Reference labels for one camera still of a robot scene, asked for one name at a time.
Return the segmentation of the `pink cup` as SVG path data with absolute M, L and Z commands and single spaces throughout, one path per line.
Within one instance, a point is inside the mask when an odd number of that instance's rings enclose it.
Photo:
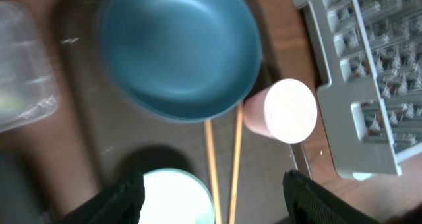
M 306 140 L 317 117 L 312 91 L 301 81 L 289 78 L 250 97 L 243 106 L 243 122 L 251 132 L 286 144 Z

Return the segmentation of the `blue plate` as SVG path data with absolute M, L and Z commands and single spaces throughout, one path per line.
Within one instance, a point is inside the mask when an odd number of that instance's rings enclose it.
M 244 0 L 103 0 L 96 35 L 113 85 L 167 121 L 226 113 L 260 72 L 260 34 Z

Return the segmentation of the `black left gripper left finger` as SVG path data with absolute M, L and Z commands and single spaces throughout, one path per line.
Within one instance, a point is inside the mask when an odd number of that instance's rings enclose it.
M 144 177 L 129 175 L 95 195 L 56 224 L 137 224 L 145 201 Z

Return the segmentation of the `wooden chopstick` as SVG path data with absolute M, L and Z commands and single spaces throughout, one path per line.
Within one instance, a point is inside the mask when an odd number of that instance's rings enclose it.
M 243 132 L 243 103 L 240 103 L 237 107 L 235 140 L 234 140 L 234 145 L 233 145 L 233 169 L 232 169 L 231 195 L 230 195 L 229 218 L 228 218 L 229 224 L 235 224 L 242 132 Z
M 213 132 L 212 132 L 211 120 L 207 120 L 204 122 L 204 132 L 205 132 L 205 138 L 206 138 L 209 178 L 210 178 L 212 198 L 213 198 L 213 203 L 214 203 L 215 224 L 222 224 L 218 172 L 217 172 L 216 157 L 215 157 L 215 151 L 214 151 L 214 137 L 213 137 Z

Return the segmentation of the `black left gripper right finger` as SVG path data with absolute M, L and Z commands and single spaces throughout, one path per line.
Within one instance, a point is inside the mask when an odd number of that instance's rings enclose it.
M 284 174 L 283 192 L 293 223 L 378 224 L 299 171 Z

